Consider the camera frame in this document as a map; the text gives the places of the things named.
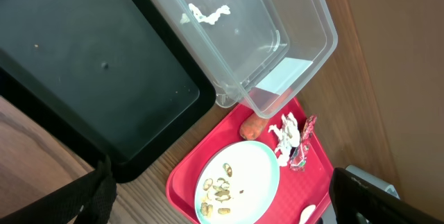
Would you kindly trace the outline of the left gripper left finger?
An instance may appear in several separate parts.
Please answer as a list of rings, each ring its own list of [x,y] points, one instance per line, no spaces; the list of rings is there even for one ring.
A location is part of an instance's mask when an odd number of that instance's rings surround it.
[[[95,170],[3,218],[1,224],[106,224],[117,197],[110,159]]]

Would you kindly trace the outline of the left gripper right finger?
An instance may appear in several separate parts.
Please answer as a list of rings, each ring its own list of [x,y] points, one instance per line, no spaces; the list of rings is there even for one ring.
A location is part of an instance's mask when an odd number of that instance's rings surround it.
[[[334,169],[329,195],[338,224],[443,224],[343,168]]]

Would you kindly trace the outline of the white tissue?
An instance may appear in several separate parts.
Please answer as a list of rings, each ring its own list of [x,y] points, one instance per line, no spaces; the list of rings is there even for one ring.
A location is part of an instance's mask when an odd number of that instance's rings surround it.
[[[297,119],[294,117],[293,113],[290,112],[288,115],[281,116],[282,127],[279,129],[276,125],[271,125],[268,128],[269,132],[273,132],[278,138],[278,143],[274,149],[274,153],[277,156],[277,162],[279,166],[287,166],[288,161],[291,157],[291,150],[297,148],[300,145],[300,132],[298,129]]]

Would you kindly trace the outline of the white plastic spoon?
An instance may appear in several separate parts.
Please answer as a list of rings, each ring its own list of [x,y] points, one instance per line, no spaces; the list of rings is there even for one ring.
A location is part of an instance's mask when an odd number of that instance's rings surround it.
[[[310,216],[314,213],[315,209],[316,209],[315,205],[309,205],[305,207],[301,211],[299,224],[305,224],[309,220]]]

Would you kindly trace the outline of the red snack wrapper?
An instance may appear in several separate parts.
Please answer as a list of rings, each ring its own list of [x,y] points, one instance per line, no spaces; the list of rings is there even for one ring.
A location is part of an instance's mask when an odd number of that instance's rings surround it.
[[[317,116],[310,116],[302,130],[300,145],[295,149],[291,156],[289,168],[292,171],[304,171],[307,163],[307,154],[309,151],[310,138],[314,134],[314,126],[316,124]]]

